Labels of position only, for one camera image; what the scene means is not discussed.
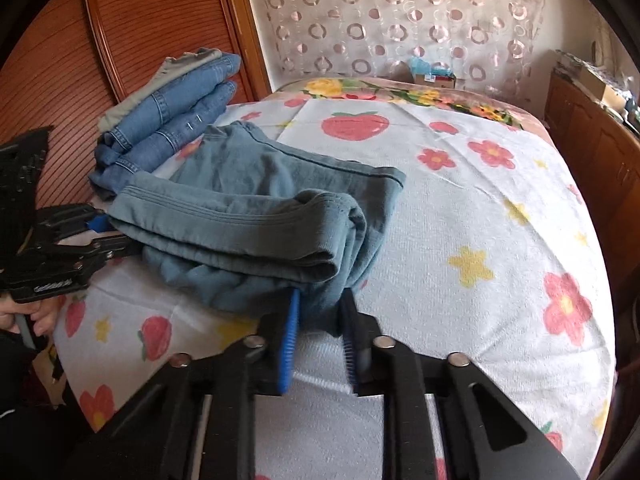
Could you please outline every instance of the floral bedsheet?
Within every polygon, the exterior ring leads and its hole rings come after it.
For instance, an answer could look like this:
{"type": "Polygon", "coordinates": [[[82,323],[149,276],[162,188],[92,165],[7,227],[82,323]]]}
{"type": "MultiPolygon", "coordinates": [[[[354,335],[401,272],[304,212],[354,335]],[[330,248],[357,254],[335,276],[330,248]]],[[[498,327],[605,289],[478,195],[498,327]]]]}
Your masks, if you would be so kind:
{"type": "MultiPolygon", "coordinates": [[[[612,391],[613,316],[595,230],[558,152],[441,107],[305,96],[232,106],[217,124],[253,121],[289,146],[404,171],[358,306],[417,352],[468,354],[585,477],[612,391]]],[[[199,142],[156,175],[170,176],[199,142]]],[[[213,355],[254,329],[130,257],[66,300],[54,336],[98,430],[172,353],[213,355]]],[[[290,392],[259,397],[256,419],[256,479],[382,474],[382,402],[351,395],[339,339],[300,335],[290,392]]],[[[444,480],[438,441],[436,453],[444,480]]]]}
{"type": "Polygon", "coordinates": [[[374,77],[316,78],[284,85],[267,97],[267,100],[271,99],[352,99],[435,107],[527,130],[553,145],[545,127],[533,115],[508,103],[464,90],[429,88],[374,77]]]}

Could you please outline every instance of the bedsheet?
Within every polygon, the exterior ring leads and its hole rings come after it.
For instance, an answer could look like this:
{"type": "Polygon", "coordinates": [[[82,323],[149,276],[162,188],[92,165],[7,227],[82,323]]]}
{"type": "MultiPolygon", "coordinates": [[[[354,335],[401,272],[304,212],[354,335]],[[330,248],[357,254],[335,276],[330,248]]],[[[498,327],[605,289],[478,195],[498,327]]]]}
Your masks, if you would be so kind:
{"type": "MultiPolygon", "coordinates": [[[[614,330],[596,233],[558,152],[497,121],[405,103],[266,100],[229,107],[218,124],[238,119],[407,174],[360,309],[415,351],[471,356],[585,477],[608,412],[614,330]]],[[[209,356],[254,328],[126,258],[68,298],[54,338],[98,430],[173,352],[209,356]]],[[[261,480],[380,477],[382,401],[350,394],[340,340],[302,335],[290,393],[257,399],[256,462],[261,480]]]]}
{"type": "Polygon", "coordinates": [[[527,130],[553,145],[542,123],[521,108],[465,90],[430,88],[379,77],[316,78],[295,81],[281,87],[267,99],[347,99],[414,104],[453,110],[527,130]]]}

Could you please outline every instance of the screw head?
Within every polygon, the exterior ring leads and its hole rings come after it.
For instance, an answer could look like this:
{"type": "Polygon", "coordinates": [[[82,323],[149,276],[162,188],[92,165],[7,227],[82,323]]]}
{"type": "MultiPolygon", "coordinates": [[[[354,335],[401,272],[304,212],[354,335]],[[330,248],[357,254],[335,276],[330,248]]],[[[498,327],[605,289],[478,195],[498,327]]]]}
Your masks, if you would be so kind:
{"type": "Polygon", "coordinates": [[[186,368],[191,364],[191,356],[185,352],[178,352],[169,357],[169,364],[174,368],[186,368]]]}
{"type": "Polygon", "coordinates": [[[471,362],[469,358],[462,352],[453,352],[453,354],[449,354],[449,356],[447,357],[447,361],[459,368],[467,366],[471,362]]]}
{"type": "Polygon", "coordinates": [[[378,348],[393,348],[396,346],[396,340],[388,335],[379,335],[373,340],[373,344],[378,348]]]}
{"type": "Polygon", "coordinates": [[[267,344],[263,337],[255,334],[245,337],[243,343],[247,348],[262,348],[267,344]]]}

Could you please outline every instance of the folded gray pants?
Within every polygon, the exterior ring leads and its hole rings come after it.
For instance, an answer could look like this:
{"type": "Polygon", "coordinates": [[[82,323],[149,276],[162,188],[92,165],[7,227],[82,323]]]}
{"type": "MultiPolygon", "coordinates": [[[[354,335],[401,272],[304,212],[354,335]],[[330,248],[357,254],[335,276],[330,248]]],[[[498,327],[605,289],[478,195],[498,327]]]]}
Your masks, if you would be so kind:
{"type": "Polygon", "coordinates": [[[404,179],[236,121],[209,126],[171,179],[137,173],[108,213],[168,285],[255,317],[287,306],[293,286],[302,328],[335,334],[335,304],[370,271],[404,179]]]}

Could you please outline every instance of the folded jeans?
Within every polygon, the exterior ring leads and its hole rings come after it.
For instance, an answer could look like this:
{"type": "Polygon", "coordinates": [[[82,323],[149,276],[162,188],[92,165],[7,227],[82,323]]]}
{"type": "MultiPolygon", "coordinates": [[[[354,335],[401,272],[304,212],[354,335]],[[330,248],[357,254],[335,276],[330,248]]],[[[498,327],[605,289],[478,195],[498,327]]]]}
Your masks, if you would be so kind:
{"type": "Polygon", "coordinates": [[[193,107],[217,85],[236,74],[240,56],[223,54],[169,81],[140,102],[113,129],[98,140],[117,153],[128,152],[160,126],[193,107]]]}
{"type": "Polygon", "coordinates": [[[89,175],[95,192],[104,200],[112,198],[135,173],[154,171],[185,144],[203,134],[207,125],[224,113],[235,92],[236,85],[231,81],[217,85],[188,112],[163,124],[128,152],[121,154],[113,146],[98,144],[94,150],[97,165],[89,175]]]}
{"type": "Polygon", "coordinates": [[[404,178],[236,121],[209,126],[170,180],[137,173],[108,213],[165,283],[204,304],[260,316],[295,286],[302,326],[337,333],[335,303],[370,271],[404,178]]]}

